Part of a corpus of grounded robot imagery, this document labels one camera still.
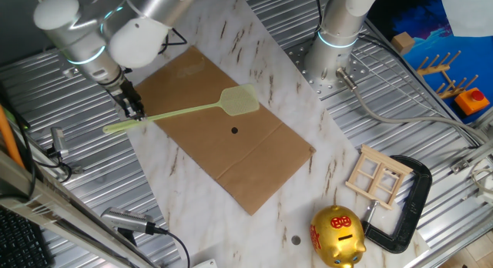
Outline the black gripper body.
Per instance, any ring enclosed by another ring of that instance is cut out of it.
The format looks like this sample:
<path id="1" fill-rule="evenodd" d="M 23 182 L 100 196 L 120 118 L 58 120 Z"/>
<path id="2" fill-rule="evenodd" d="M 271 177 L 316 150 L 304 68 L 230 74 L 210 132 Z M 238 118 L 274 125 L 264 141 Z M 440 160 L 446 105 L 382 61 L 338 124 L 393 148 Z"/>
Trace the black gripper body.
<path id="1" fill-rule="evenodd" d="M 109 87 L 109 93 L 122 108 L 124 101 L 141 102 L 140 95 L 134 89 L 133 84 L 127 79 L 123 79 Z"/>

